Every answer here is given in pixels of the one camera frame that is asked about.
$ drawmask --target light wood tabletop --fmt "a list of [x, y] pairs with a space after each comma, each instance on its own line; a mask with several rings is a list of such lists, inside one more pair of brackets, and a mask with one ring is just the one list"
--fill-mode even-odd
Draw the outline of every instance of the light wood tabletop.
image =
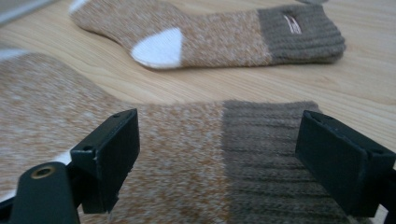
[[[170, 0], [191, 14], [299, 4], [291, 0]], [[396, 151], [396, 1], [331, 0], [328, 17], [346, 38], [334, 64], [148, 70], [117, 43], [78, 28], [61, 0], [0, 27], [0, 41], [70, 65], [116, 97], [173, 104], [228, 99], [315, 101], [327, 115]]]

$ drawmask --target gray fabric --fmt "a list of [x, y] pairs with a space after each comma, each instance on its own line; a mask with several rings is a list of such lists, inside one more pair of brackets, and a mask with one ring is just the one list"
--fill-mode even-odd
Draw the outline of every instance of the gray fabric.
[[304, 109], [224, 103], [222, 147], [231, 223], [349, 223], [344, 212], [294, 157]]
[[[320, 5], [294, 5], [258, 10], [262, 38], [277, 63], [333, 63], [343, 56], [345, 39]], [[293, 34], [284, 16], [301, 28]]]

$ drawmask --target gray ribbed cuff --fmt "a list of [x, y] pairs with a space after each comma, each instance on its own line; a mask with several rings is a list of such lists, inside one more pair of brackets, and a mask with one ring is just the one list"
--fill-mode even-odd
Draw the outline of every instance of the gray ribbed cuff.
[[346, 49], [345, 39], [320, 5], [274, 7], [258, 12], [272, 64], [333, 63]]

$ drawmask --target sock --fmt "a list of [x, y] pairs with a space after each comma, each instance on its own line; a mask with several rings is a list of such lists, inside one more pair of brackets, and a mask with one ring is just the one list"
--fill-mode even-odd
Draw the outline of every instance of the sock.
[[50, 56], [0, 55], [0, 196], [108, 116], [137, 107], [141, 153], [114, 223], [348, 223], [293, 156], [301, 115], [315, 103], [131, 105]]
[[333, 63], [346, 48], [320, 5], [190, 16], [157, 0], [77, 0], [70, 16], [155, 69]]

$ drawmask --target speckled brown fabric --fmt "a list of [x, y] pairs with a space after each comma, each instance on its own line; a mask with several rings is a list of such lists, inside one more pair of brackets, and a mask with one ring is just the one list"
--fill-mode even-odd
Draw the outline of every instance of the speckled brown fabric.
[[[344, 38], [320, 5], [191, 16], [158, 0], [90, 0], [70, 16], [82, 29], [114, 39], [138, 63], [156, 69], [333, 63], [345, 50]], [[173, 28], [182, 35], [179, 55], [168, 55], [173, 36], [159, 40], [167, 43], [155, 42], [143, 51], [153, 51], [149, 57], [159, 60], [179, 60], [163, 65], [157, 59], [140, 61], [134, 56], [136, 44]]]
[[301, 114], [318, 110], [314, 103], [131, 105], [64, 63], [27, 52], [0, 61], [0, 104], [0, 196], [28, 168], [136, 107], [141, 154], [113, 223], [347, 223], [293, 157]]

